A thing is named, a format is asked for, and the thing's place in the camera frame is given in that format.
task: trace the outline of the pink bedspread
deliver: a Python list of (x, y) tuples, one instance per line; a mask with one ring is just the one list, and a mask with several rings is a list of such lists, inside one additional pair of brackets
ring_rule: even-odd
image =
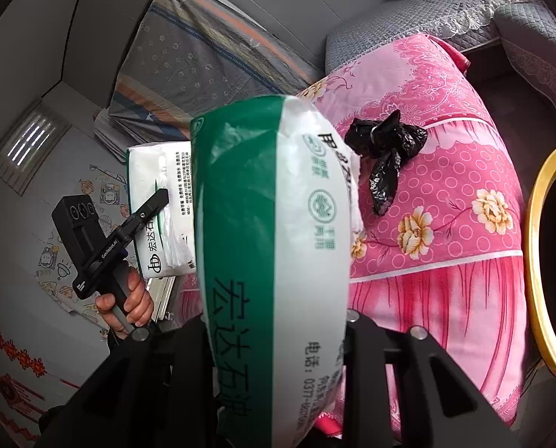
[[(521, 187), (500, 135), (449, 44), (414, 35), (367, 53), (302, 93), (344, 137), (354, 118), (428, 130), (384, 217), (372, 212), (362, 166), (365, 236), (352, 251), (349, 307), (389, 329), (423, 325), (500, 417), (515, 418), (527, 308)], [(400, 427), (391, 389), (394, 428)], [(318, 424), (338, 432), (343, 399)]]

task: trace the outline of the gold frame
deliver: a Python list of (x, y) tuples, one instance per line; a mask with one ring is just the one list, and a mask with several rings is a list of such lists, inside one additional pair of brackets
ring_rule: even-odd
[(533, 330), (537, 347), (539, 347), (543, 360), (556, 376), (556, 334), (552, 328), (546, 299), (543, 294), (539, 261), (541, 211), (546, 196), (555, 180), (556, 149), (547, 158), (537, 175), (527, 207), (523, 242), (526, 254), (527, 299), (531, 329)]

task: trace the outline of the black handheld device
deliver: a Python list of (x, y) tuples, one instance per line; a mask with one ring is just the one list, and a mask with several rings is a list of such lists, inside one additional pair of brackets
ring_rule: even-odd
[(130, 295), (127, 287), (129, 264), (125, 247), (168, 204), (168, 190), (159, 189), (108, 237), (89, 195), (63, 197), (52, 211), (56, 230), (77, 269), (73, 290), (86, 299), (99, 292), (112, 293), (116, 299), (115, 316), (128, 332), (133, 330), (123, 308)]
[[(394, 332), (349, 310), (343, 355), (342, 440), (312, 429), (299, 448), (393, 446), (386, 365), (396, 381), (401, 448), (519, 448), (488, 400), (425, 328)], [(86, 426), (98, 433), (91, 448), (229, 448), (217, 435), (221, 406), (234, 408), (214, 396), (213, 357), (200, 316), (164, 333), (134, 329), (35, 448), (83, 448)]]

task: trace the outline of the green and white bag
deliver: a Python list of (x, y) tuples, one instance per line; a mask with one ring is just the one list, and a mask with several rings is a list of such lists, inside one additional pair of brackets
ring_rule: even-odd
[(295, 97), (207, 113), (191, 139), (219, 432), (237, 448), (297, 446), (341, 378), (359, 157)]

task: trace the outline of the gray quilted sofa cover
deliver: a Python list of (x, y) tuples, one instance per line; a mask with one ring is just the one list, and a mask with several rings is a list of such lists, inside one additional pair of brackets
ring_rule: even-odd
[(326, 73), (365, 52), (417, 33), (468, 50), (498, 37), (495, 9), (506, 0), (395, 0), (345, 22), (328, 35)]
[(494, 15), (506, 55), (556, 107), (556, 18), (539, 3), (500, 6)]

